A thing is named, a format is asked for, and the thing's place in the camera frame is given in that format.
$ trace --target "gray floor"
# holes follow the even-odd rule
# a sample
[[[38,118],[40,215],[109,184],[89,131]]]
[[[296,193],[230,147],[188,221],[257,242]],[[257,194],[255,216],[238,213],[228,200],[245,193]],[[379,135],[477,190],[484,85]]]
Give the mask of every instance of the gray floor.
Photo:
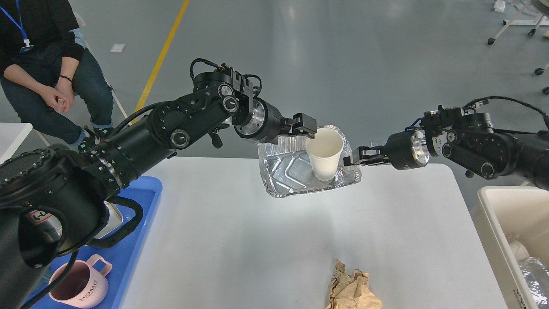
[[[93,53],[129,112],[182,3],[71,0],[87,23],[83,30]],[[493,4],[493,0],[191,0],[147,104],[191,92],[188,67],[201,57],[261,76],[263,99],[286,116],[305,112],[320,125],[340,127],[353,148],[385,141],[439,104],[456,107],[474,98],[502,95],[549,111],[549,97],[541,93],[549,85],[549,75],[533,75],[549,60],[549,41],[542,37],[547,27],[529,37],[530,27],[512,26],[488,46],[486,39],[516,12],[508,5],[504,14],[497,13]],[[127,47],[123,53],[110,53],[114,43]],[[210,68],[197,65],[195,71],[201,70]],[[78,102],[69,118],[84,125],[89,116]],[[0,122],[19,121],[3,96],[0,108]],[[498,128],[544,129],[537,113],[512,103],[494,102],[483,111],[491,114]],[[121,120],[116,110],[114,121]],[[225,145],[219,150],[204,138],[180,155],[257,157],[256,146],[240,141],[232,129],[221,137]],[[43,144],[31,134],[19,152],[37,147]],[[482,186],[522,182],[514,176],[466,179],[465,170],[456,164],[444,159],[433,162],[452,168],[468,207],[477,202],[476,192]]]

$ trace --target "hand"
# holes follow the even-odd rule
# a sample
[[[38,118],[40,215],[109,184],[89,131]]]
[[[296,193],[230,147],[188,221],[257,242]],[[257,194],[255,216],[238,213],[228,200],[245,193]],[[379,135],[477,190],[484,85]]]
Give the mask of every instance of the hand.
[[[64,94],[66,97],[61,101],[63,104],[63,109],[61,112],[65,114],[74,106],[74,92],[72,91],[72,83],[66,78],[59,78],[55,89]]]
[[[46,105],[55,109],[56,112],[61,113],[64,111],[64,102],[67,100],[67,97],[57,89],[43,85],[38,91],[38,94],[42,97]]]

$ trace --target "white tabletop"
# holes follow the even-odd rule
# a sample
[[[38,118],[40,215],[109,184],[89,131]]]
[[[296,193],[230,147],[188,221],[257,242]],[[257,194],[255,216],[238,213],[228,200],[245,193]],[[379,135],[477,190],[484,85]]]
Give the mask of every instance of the white tabletop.
[[[0,164],[13,156],[31,130],[30,123],[0,123]]]
[[[505,308],[451,170],[273,198],[257,159],[174,157],[121,308],[324,308],[338,258],[385,309]]]

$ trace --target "pink mug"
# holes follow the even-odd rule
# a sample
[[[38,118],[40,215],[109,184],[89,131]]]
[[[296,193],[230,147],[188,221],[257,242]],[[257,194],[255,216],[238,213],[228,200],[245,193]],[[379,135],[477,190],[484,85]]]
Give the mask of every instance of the pink mug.
[[[105,263],[105,267],[100,272],[93,268],[99,260]],[[66,265],[67,263],[53,273],[50,283],[61,275]],[[92,255],[87,261],[77,260],[69,275],[49,295],[54,301],[77,308],[86,309],[96,306],[107,295],[109,283],[105,276],[112,268],[113,265],[98,254]]]

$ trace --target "black robotic arm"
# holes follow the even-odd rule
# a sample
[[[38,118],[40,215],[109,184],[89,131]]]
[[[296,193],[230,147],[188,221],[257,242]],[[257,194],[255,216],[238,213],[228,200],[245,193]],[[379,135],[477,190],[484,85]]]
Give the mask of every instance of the black robotic arm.
[[[194,76],[204,62],[213,72]],[[254,86],[250,78],[260,81]],[[19,308],[51,261],[83,245],[111,247],[141,220],[135,202],[122,201],[121,188],[144,172],[208,134],[222,146],[218,131],[232,124],[255,143],[276,143],[278,135],[314,138],[316,120],[299,113],[283,117],[259,98],[261,80],[225,64],[196,59],[191,65],[193,92],[159,102],[131,115],[114,134],[84,153],[62,145],[23,153],[0,165],[0,304]],[[126,125],[146,111],[150,113]],[[106,239],[95,239],[107,224],[104,201],[131,206],[136,216]],[[31,214],[38,214],[32,220]],[[48,233],[60,224],[62,233]]]
[[[403,132],[392,134],[377,147],[358,147],[344,165],[391,163],[396,169],[424,167],[430,156],[443,156],[485,179],[515,174],[539,188],[549,190],[549,131],[526,133],[494,129],[487,113],[476,109],[491,99],[517,102],[542,114],[549,128],[549,117],[532,105],[507,97],[485,97],[464,107],[425,112]]]

